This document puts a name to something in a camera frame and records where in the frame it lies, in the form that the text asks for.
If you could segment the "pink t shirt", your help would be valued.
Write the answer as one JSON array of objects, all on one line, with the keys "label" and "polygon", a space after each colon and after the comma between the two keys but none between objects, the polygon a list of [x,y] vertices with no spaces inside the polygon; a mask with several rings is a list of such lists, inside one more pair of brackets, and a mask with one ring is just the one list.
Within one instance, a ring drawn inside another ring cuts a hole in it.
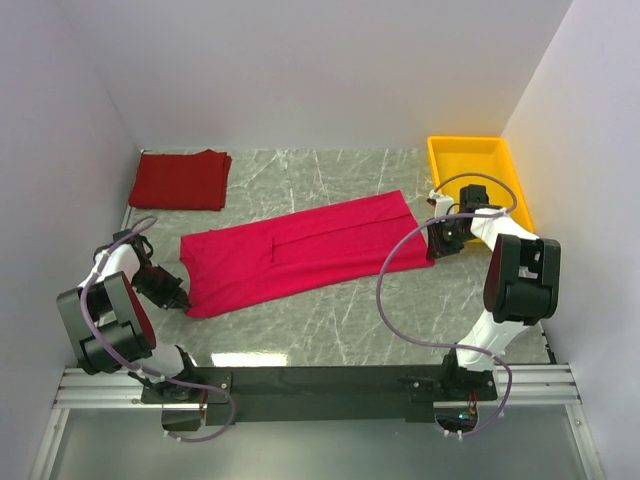
[{"label": "pink t shirt", "polygon": [[399,191],[185,235],[191,318],[211,318],[360,277],[432,266]]}]

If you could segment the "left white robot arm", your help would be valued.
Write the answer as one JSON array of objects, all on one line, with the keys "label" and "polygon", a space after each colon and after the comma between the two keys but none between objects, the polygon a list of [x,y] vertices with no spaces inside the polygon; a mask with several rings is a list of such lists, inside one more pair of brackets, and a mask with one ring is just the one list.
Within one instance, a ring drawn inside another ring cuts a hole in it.
[{"label": "left white robot arm", "polygon": [[161,309],[186,311],[191,303],[182,280],[151,262],[147,237],[131,229],[113,235],[97,249],[94,269],[77,287],[58,295],[56,305],[77,365],[85,373],[114,373],[123,368],[94,335],[99,332],[127,363],[133,378],[176,401],[193,399],[200,378],[190,356],[179,346],[156,339],[139,297]]}]

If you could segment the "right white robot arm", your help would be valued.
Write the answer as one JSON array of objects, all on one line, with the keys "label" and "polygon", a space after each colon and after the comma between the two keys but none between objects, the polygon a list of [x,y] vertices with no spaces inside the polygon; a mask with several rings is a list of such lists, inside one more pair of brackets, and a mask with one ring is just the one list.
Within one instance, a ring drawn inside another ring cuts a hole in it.
[{"label": "right white robot arm", "polygon": [[491,251],[484,310],[460,349],[445,355],[437,388],[448,398],[476,392],[491,397],[494,356],[527,328],[551,317],[558,304],[561,246],[521,227],[502,207],[489,203],[486,187],[470,184],[459,200],[431,191],[438,221],[427,228],[427,258],[461,252],[473,239]]}]

